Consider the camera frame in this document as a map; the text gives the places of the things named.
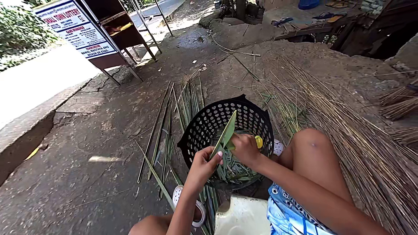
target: wooden shelf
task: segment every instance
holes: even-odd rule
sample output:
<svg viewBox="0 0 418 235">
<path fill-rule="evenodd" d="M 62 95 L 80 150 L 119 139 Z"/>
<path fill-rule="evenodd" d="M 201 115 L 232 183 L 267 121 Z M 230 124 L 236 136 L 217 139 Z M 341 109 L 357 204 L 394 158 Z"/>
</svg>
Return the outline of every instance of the wooden shelf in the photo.
<svg viewBox="0 0 418 235">
<path fill-rule="evenodd" d="M 114 20 L 114 19 L 116 19 L 116 18 L 118 18 L 118 17 L 121 17 L 121 16 L 122 16 L 122 15 L 124 15 L 124 14 L 126 14 L 126 11 L 119 12 L 119 13 L 118 13 L 118 14 L 116 14 L 116 15 L 113 15 L 113 16 L 110 16 L 110 17 L 108 17 L 108 18 L 105 18 L 104 20 L 101 20 L 101 21 L 100 21 L 100 24 L 102 24 L 102 25 L 107 24 L 107 23 L 109 23 L 110 21 L 112 21 L 112 20 Z"/>
</svg>

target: white slipper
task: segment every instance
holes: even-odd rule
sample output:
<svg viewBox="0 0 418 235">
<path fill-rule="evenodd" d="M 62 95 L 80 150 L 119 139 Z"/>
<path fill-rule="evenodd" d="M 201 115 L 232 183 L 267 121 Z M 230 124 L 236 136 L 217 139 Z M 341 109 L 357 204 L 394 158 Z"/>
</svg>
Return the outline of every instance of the white slipper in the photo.
<svg viewBox="0 0 418 235">
<path fill-rule="evenodd" d="M 173 204 L 174 204 L 174 207 L 177 206 L 177 203 L 178 203 L 178 200 L 180 199 L 180 194 L 181 194 L 181 191 L 182 190 L 183 190 L 183 185 L 178 185 L 174 189 L 174 192 L 173 192 Z M 200 219 L 199 222 L 194 222 L 193 221 L 191 223 L 191 225 L 193 227 L 200 227 L 205 222 L 205 219 L 206 219 L 206 209 L 205 209 L 204 205 L 201 202 L 199 202 L 199 201 L 196 201 L 196 206 L 200 210 L 200 212 L 202 213 L 202 218 Z"/>
<path fill-rule="evenodd" d="M 285 149 L 285 146 L 280 141 L 274 139 L 274 151 L 273 151 L 273 153 L 277 156 L 280 156 L 280 154 L 282 154 L 284 149 Z"/>
</svg>

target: blue container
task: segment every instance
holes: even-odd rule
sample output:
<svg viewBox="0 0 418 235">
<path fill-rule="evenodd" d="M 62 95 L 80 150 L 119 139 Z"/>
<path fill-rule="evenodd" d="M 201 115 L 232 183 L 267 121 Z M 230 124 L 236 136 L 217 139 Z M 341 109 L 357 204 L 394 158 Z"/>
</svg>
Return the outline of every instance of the blue container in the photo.
<svg viewBox="0 0 418 235">
<path fill-rule="evenodd" d="M 299 0 L 298 8 L 307 10 L 319 5 L 319 0 Z"/>
</svg>

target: dirt ground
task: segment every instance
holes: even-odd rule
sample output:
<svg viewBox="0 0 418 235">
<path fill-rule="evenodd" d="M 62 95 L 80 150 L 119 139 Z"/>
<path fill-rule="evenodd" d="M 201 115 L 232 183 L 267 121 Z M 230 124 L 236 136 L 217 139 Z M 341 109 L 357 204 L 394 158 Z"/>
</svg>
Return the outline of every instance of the dirt ground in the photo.
<svg viewBox="0 0 418 235">
<path fill-rule="evenodd" d="M 195 1 L 193 6 L 197 5 L 201 6 L 198 11 L 205 11 L 210 1 Z M 189 7 L 182 6 L 180 12 Z M 227 41 L 222 30 L 228 30 L 228 27 L 219 26 L 215 36 L 219 42 Z M 148 215 L 171 213 L 167 201 L 158 199 L 154 178 L 147 181 L 144 177 L 137 184 L 143 156 L 134 141 L 128 142 L 153 126 L 167 83 L 179 82 L 186 76 L 184 73 L 192 74 L 206 64 L 207 69 L 201 72 L 200 79 L 207 104 L 241 94 L 259 104 L 255 87 L 251 88 L 250 76 L 245 77 L 242 65 L 219 50 L 207 29 L 193 25 L 173 33 L 174 37 L 166 37 L 161 42 L 164 53 L 158 55 L 159 61 L 137 69 L 144 82 L 136 80 L 124 69 L 117 69 L 114 71 L 116 77 L 123 83 L 120 87 L 101 77 L 81 90 L 81 95 L 96 92 L 103 98 L 92 113 L 56 113 L 55 126 L 44 139 L 49 147 L 21 164 L 0 187 L 0 234 L 127 234 L 136 222 Z M 270 39 L 259 38 L 258 43 L 238 49 L 261 55 L 257 58 L 237 55 L 260 77 L 276 74 L 278 55 L 291 58 L 318 79 L 395 72 L 382 61 L 349 57 L 331 51 L 321 43 Z M 357 103 L 362 104 L 354 108 L 362 116 L 389 131 L 396 124 L 387 120 L 385 124 L 372 105 L 379 93 L 396 88 L 396 82 L 399 86 L 407 79 L 403 75 L 389 75 L 347 79 L 334 84 L 337 90 L 347 88 L 354 94 L 360 101 Z M 395 85 L 391 87 L 381 85 L 382 81 L 392 80 L 396 82 L 392 82 Z M 182 136 L 178 116 L 174 118 L 173 126 L 177 143 Z M 137 138 L 142 148 L 146 147 L 149 135 L 148 130 Z M 93 156 L 117 160 L 89 162 Z M 172 157 L 172 165 L 184 182 L 187 167 L 180 152 Z M 173 177 L 169 176 L 167 190 L 172 192 L 175 186 Z M 260 192 L 255 197 L 265 195 Z"/>
</svg>

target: blue floral shorts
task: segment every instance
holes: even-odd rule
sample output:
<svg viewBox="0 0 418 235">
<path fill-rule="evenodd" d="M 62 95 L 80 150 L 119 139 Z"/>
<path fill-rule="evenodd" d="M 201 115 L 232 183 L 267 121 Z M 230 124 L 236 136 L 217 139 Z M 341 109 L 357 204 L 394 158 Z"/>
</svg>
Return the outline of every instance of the blue floral shorts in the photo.
<svg viewBox="0 0 418 235">
<path fill-rule="evenodd" d="M 333 235 L 329 228 L 311 216 L 280 186 L 268 189 L 267 219 L 271 235 Z"/>
</svg>

